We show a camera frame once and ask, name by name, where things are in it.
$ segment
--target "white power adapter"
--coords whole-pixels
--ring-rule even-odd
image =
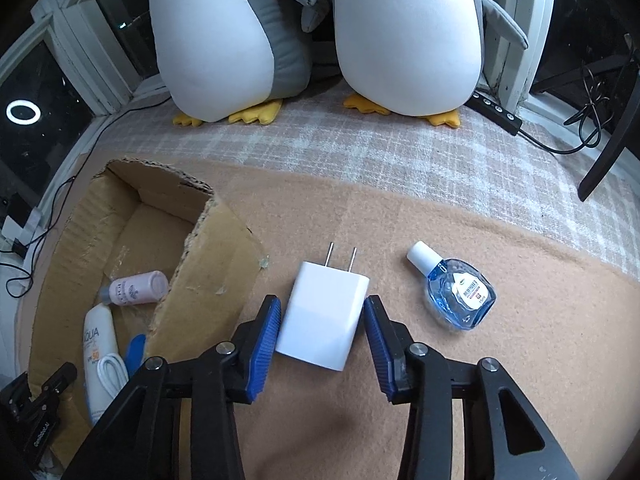
[[[279,352],[301,361],[341,372],[356,332],[369,279],[329,267],[334,243],[324,266],[302,262],[291,291],[276,343]]]

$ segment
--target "adapter prong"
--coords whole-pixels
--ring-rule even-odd
[[[358,250],[357,247],[353,248],[353,253],[351,253],[351,261],[349,262],[349,268],[347,269],[347,272],[351,272],[351,267],[353,267],[353,261],[356,259],[357,250]]]
[[[333,242],[331,242],[331,243],[329,244],[329,251],[328,251],[328,253],[326,254],[326,260],[324,261],[324,266],[325,266],[325,267],[328,267],[328,266],[329,266],[329,258],[331,257],[331,253],[332,253],[332,252],[334,252],[334,243],[333,243]]]

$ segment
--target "pink bottle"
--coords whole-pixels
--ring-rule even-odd
[[[155,303],[169,292],[169,282],[159,270],[145,274],[118,278],[111,285],[100,288],[100,300],[104,304],[119,306]]]

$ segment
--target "black cable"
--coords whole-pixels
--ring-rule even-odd
[[[618,89],[618,85],[620,83],[620,79],[622,78],[622,74],[631,64],[631,61],[633,60],[635,53],[636,51],[632,49],[625,63],[622,65],[622,67],[620,67],[620,70],[618,72],[618,77],[616,78],[616,82],[613,85],[613,88],[610,93],[611,96],[616,94],[616,90]],[[589,73],[589,76],[591,77],[591,86],[587,85],[585,70]],[[580,141],[581,141],[580,145],[576,146],[575,148],[571,148],[570,150],[556,150],[551,146],[547,146],[546,144],[543,144],[542,142],[537,140],[535,137],[533,137],[531,134],[528,134],[527,132],[525,132],[522,128],[520,128],[518,131],[521,136],[525,137],[529,142],[539,147],[540,149],[548,153],[553,153],[555,155],[573,155],[574,153],[579,152],[583,148],[595,148],[600,143],[600,141],[602,140],[602,129],[607,124],[609,124],[609,122],[613,119],[613,110],[611,111],[611,114],[609,115],[607,120],[601,123],[600,117],[598,115],[597,107],[599,104],[609,101],[610,98],[601,93],[598,93],[600,91],[601,82],[596,83],[593,73],[591,72],[589,67],[584,64],[584,62],[582,62],[581,73],[582,73],[582,84],[584,86],[585,92],[587,92],[587,98],[589,99],[589,102],[585,104],[580,111],[576,112],[574,115],[569,117],[563,123],[564,126],[568,126],[569,124],[574,124],[580,121],[580,124],[578,125],[578,136],[580,137]],[[587,118],[593,120],[593,123],[595,124],[595,128],[591,132],[589,137],[585,139],[582,134],[582,127],[584,126],[584,123],[587,120]],[[593,137],[596,137],[596,139],[593,142],[591,142],[591,139],[593,139]]]
[[[98,144],[98,141],[100,140],[100,137],[102,137],[102,134],[106,130],[111,128],[117,121],[119,121],[121,118],[123,118],[125,115],[127,115],[129,112],[137,112],[137,111],[140,111],[140,110],[149,110],[150,108],[156,108],[156,107],[158,107],[160,105],[163,105],[169,99],[171,99],[171,96],[169,96],[166,99],[160,101],[159,103],[155,103],[153,105],[143,106],[143,107],[140,107],[140,108],[130,108],[129,110],[126,110],[122,115],[116,117],[113,121],[111,121],[111,123],[108,124],[107,126],[105,126],[105,128],[100,132],[100,134],[98,134],[98,137],[95,139],[94,144],[91,146],[91,149],[89,150],[89,153],[87,153],[87,156],[84,158],[84,161],[80,165],[80,168],[78,169],[78,171],[76,171],[75,174],[73,174],[68,179],[66,179],[56,189],[56,192],[53,195],[53,200],[51,202],[51,211],[49,213],[49,221],[47,221],[46,229],[44,230],[44,232],[42,234],[40,234],[39,236],[35,237],[33,240],[31,240],[31,242],[29,242],[26,245],[26,247],[28,248],[31,245],[36,244],[36,247],[33,250],[34,256],[31,259],[30,270],[24,269],[23,267],[15,266],[13,264],[6,264],[4,262],[0,262],[0,267],[9,267],[11,269],[17,269],[17,270],[20,270],[21,272],[25,273],[25,276],[17,276],[16,278],[11,278],[11,279],[6,280],[6,282],[4,284],[4,288],[6,289],[7,293],[9,294],[9,296],[11,296],[12,298],[15,298],[16,300],[18,300],[21,297],[23,297],[25,294],[27,294],[27,292],[29,292],[31,290],[31,287],[33,286],[33,273],[34,273],[36,264],[38,263],[38,258],[40,257],[40,253],[38,252],[38,250],[40,249],[41,245],[44,243],[44,240],[46,239],[47,235],[56,226],[56,224],[58,223],[58,220],[60,220],[60,215],[62,215],[62,210],[65,207],[66,199],[69,197],[69,193],[71,192],[71,188],[73,187],[73,184],[76,181],[76,178],[78,177],[78,175],[80,174],[80,172],[82,171],[82,169],[86,165],[87,161],[89,160],[89,157],[94,152],[94,149],[95,149],[96,145]],[[60,204],[60,208],[58,209],[58,215],[56,216],[56,219],[53,220],[53,211],[54,211],[54,209],[56,207],[56,200],[58,198],[58,193],[67,184],[69,184],[69,186],[66,189],[65,197],[62,200],[62,204]],[[13,251],[0,250],[0,253],[12,253],[12,252]],[[29,284],[24,289],[24,291],[22,291],[20,294],[15,295],[9,290],[9,283],[11,283],[11,282],[23,282],[24,280],[29,280]]]

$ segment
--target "penguin plush toy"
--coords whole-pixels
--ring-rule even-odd
[[[303,9],[303,29],[334,6],[340,69],[357,92],[347,108],[427,118],[459,126],[484,61],[485,17],[511,43],[527,37],[493,0],[318,0]]]
[[[315,2],[149,0],[160,75],[182,111],[174,124],[273,121],[308,85],[300,13]]]

